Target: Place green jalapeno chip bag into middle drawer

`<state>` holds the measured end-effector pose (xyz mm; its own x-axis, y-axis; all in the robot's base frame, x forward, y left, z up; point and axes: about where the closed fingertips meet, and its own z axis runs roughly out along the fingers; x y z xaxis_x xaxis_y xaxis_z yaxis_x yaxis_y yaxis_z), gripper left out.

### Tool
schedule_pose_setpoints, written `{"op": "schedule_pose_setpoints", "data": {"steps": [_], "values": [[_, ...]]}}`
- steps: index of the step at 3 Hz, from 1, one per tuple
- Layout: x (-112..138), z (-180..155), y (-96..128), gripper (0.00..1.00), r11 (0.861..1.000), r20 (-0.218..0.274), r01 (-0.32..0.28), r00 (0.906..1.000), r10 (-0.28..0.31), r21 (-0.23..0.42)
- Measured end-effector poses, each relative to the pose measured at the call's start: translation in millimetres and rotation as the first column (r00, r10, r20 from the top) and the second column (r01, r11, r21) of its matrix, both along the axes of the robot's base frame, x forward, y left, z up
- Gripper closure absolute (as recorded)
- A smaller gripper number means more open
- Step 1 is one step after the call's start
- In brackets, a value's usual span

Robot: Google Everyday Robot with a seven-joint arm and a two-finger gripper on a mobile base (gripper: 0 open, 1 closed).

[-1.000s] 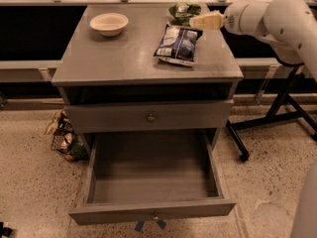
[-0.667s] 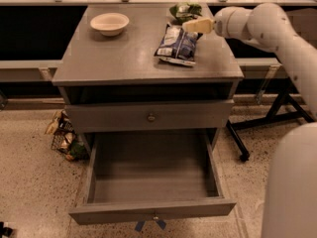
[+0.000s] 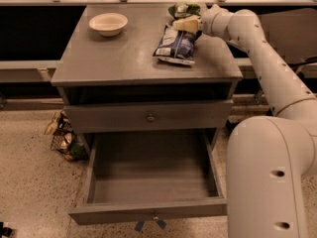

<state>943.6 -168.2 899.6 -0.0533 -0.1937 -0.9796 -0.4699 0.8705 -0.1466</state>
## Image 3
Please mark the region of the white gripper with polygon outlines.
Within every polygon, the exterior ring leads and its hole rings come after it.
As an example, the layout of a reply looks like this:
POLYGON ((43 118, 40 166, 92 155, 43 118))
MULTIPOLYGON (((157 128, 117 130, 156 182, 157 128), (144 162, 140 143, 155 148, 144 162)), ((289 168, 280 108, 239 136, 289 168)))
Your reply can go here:
MULTIPOLYGON (((229 38, 229 21, 232 13, 227 9, 214 4, 201 16, 202 32, 211 37, 229 38)), ((200 30, 200 16, 191 15, 185 19, 177 20, 172 23, 177 31, 197 33, 200 30)))

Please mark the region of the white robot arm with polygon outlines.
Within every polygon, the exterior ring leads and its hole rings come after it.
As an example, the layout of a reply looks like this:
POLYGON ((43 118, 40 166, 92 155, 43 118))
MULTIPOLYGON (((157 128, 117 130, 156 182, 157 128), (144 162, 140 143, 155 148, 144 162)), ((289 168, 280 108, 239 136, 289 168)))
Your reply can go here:
POLYGON ((301 179, 317 169, 317 98, 265 39, 259 17, 213 5, 172 23, 248 54, 272 114, 242 121, 227 148, 229 238, 308 238, 301 179))

